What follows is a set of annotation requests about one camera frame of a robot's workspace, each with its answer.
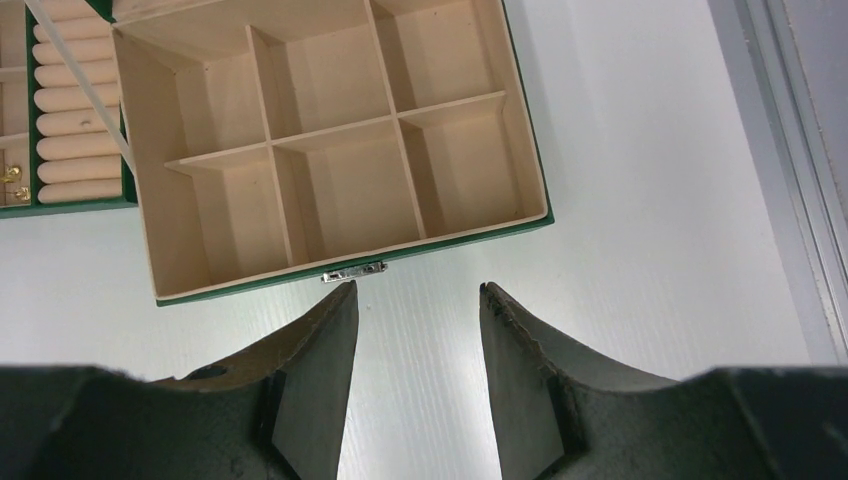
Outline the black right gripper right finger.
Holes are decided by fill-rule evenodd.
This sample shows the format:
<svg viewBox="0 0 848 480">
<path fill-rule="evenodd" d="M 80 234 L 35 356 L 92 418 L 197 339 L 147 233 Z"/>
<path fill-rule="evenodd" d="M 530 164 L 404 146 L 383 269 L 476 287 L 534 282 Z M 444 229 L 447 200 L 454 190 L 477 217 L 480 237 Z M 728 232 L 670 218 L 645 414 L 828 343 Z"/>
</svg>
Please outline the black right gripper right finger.
<svg viewBox="0 0 848 480">
<path fill-rule="evenodd" d="M 506 479 L 843 479 L 843 367 L 721 367 L 682 381 L 614 360 L 493 282 L 480 330 Z"/>
</svg>

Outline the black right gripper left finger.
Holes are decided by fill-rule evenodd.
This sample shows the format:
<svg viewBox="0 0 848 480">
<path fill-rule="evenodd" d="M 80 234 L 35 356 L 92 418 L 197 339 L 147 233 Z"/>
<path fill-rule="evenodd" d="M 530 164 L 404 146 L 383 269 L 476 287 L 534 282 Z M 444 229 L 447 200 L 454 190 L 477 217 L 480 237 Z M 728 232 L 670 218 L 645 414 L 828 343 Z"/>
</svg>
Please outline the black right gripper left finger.
<svg viewBox="0 0 848 480">
<path fill-rule="evenodd" d="M 1 370 L 5 479 L 333 479 L 359 324 L 354 282 L 176 379 Z"/>
</svg>

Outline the green jewelry box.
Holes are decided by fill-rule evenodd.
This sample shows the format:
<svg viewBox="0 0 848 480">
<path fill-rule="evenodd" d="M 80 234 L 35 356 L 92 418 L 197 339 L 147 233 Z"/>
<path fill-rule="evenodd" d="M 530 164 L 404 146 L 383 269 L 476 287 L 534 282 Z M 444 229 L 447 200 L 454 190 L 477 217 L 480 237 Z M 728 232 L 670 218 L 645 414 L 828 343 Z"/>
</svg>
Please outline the green jewelry box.
<svg viewBox="0 0 848 480">
<path fill-rule="evenodd" d="M 554 220 L 501 1 L 97 1 L 158 306 Z"/>
</svg>

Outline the gold half hoop earring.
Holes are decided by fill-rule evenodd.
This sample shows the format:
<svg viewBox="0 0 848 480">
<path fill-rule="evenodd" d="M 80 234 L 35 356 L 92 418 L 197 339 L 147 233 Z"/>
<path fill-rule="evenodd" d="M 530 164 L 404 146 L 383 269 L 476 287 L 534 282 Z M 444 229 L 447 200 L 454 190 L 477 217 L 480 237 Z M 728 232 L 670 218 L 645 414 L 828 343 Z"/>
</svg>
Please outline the gold half hoop earring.
<svg viewBox="0 0 848 480">
<path fill-rule="evenodd" d="M 0 181 L 3 184 L 18 183 L 22 177 L 22 170 L 18 165 L 8 165 L 5 167 Z"/>
</svg>

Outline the green jewelry tray with compartments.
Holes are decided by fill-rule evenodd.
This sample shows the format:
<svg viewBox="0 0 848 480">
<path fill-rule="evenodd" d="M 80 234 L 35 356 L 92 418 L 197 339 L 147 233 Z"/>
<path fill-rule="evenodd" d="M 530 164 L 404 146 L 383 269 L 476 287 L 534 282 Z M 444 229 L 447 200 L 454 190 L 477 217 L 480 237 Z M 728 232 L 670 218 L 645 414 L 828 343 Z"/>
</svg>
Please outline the green jewelry tray with compartments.
<svg viewBox="0 0 848 480">
<path fill-rule="evenodd" d="M 109 120 L 122 127 L 110 2 L 46 1 L 43 9 Z M 1 182 L 2 218 L 137 204 L 132 172 L 105 120 L 23 1 L 1 4 L 1 175 L 8 165 L 22 177 Z M 13 197 L 20 187 L 30 189 L 28 203 Z"/>
</svg>

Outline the gold stud earring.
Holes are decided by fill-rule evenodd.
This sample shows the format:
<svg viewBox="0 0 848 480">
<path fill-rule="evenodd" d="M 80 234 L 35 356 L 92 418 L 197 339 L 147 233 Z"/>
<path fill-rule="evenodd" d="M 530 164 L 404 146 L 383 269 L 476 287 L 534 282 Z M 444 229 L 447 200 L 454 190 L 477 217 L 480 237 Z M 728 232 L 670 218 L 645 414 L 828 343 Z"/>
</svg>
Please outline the gold stud earring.
<svg viewBox="0 0 848 480">
<path fill-rule="evenodd" d="M 28 187 L 20 187 L 12 192 L 12 195 L 17 200 L 28 203 L 31 200 L 31 192 Z"/>
</svg>

